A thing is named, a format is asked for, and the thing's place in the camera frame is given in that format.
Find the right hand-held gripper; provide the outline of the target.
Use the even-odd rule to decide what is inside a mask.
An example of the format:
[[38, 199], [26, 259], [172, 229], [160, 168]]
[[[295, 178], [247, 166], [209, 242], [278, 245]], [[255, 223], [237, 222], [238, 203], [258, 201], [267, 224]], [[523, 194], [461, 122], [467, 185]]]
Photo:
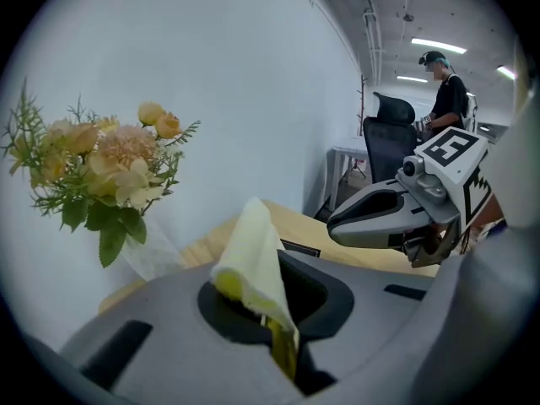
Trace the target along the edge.
[[[397, 181], [422, 207], [404, 206], [407, 193], [396, 181], [365, 187], [341, 204], [327, 224], [340, 246], [400, 249], [413, 267], [440, 264], [467, 249], [470, 228], [493, 192], [480, 170], [488, 139], [449, 127], [403, 160]], [[405, 235], [418, 229], [418, 236]]]

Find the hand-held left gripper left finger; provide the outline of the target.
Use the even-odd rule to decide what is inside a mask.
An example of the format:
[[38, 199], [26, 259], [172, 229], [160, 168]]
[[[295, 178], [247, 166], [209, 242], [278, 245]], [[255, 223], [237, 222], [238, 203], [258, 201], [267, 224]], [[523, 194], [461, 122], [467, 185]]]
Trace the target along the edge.
[[130, 321], [151, 330], [111, 391], [138, 405], [292, 405], [303, 395], [271, 355], [270, 332], [242, 305], [210, 288], [217, 330], [197, 297], [211, 267], [189, 268], [147, 282], [83, 325], [62, 346], [78, 369]]

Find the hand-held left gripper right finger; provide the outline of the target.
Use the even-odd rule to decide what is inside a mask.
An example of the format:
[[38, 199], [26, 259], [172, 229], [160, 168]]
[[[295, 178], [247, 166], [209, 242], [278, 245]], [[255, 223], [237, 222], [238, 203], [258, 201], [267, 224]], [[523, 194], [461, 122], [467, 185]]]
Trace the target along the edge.
[[393, 273], [278, 251], [289, 311], [300, 333], [294, 379], [279, 405], [293, 405], [337, 386], [409, 322], [439, 290], [448, 269], [434, 277]]

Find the yellow cloth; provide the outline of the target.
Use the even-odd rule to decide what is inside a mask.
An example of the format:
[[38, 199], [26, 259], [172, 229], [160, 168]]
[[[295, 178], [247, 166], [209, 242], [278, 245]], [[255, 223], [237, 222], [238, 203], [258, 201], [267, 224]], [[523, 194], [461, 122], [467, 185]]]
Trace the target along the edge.
[[228, 300], [260, 316], [271, 333], [271, 354], [283, 373], [296, 375], [300, 333], [291, 316], [278, 260], [284, 248], [265, 204], [253, 197], [238, 217], [210, 278]]

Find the white vase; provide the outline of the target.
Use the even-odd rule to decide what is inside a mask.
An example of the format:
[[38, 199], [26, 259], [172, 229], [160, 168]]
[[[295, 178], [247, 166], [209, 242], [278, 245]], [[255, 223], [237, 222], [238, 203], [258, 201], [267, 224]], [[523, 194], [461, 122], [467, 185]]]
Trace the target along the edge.
[[141, 244], [127, 235], [120, 258], [144, 281], [177, 273], [186, 268], [187, 264], [180, 252], [157, 223], [146, 219], [145, 225], [145, 242]]

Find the black office chair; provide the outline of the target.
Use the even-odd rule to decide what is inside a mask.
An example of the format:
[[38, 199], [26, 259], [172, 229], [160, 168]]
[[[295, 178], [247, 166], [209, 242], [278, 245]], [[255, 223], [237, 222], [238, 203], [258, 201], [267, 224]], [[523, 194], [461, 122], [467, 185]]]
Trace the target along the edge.
[[415, 111], [406, 101], [378, 92], [376, 116], [363, 122], [363, 134], [369, 156], [373, 183], [393, 179], [405, 157], [417, 147]]

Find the white side table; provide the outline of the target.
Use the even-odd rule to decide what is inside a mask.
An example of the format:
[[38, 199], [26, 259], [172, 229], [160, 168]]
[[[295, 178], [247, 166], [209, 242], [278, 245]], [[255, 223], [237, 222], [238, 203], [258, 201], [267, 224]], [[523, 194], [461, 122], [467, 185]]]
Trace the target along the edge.
[[364, 137], [346, 137], [338, 141], [333, 147], [333, 170], [331, 179], [331, 192], [328, 203], [328, 209], [333, 212], [336, 208], [338, 198], [339, 182], [342, 178], [349, 177], [356, 160], [363, 162], [360, 167], [362, 172], [365, 171], [369, 163], [369, 155], [367, 144]]

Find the wooden coat rack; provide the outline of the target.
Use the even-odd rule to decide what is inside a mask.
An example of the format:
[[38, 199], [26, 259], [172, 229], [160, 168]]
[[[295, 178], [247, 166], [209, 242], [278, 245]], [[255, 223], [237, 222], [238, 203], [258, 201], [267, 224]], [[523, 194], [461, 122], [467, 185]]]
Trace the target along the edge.
[[357, 93], [359, 94], [359, 111], [357, 113], [357, 117], [358, 117], [357, 136], [358, 137], [363, 136], [363, 124], [364, 124], [364, 118], [365, 118], [365, 86], [366, 86], [366, 78], [364, 75], [361, 75], [360, 88], [357, 90]]

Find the yellow flower bouquet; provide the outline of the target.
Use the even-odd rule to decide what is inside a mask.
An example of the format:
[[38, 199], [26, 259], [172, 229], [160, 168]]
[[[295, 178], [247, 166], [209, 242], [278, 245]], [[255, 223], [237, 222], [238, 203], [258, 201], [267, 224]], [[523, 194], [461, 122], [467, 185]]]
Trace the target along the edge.
[[172, 195], [181, 148], [201, 123], [184, 127], [153, 101], [139, 105], [134, 124], [81, 105], [67, 113], [47, 123], [23, 85], [0, 134], [0, 152], [12, 160], [11, 175], [28, 172], [34, 209], [60, 214], [61, 225], [71, 231], [97, 233], [100, 264], [109, 267], [127, 243], [149, 241], [147, 212]]

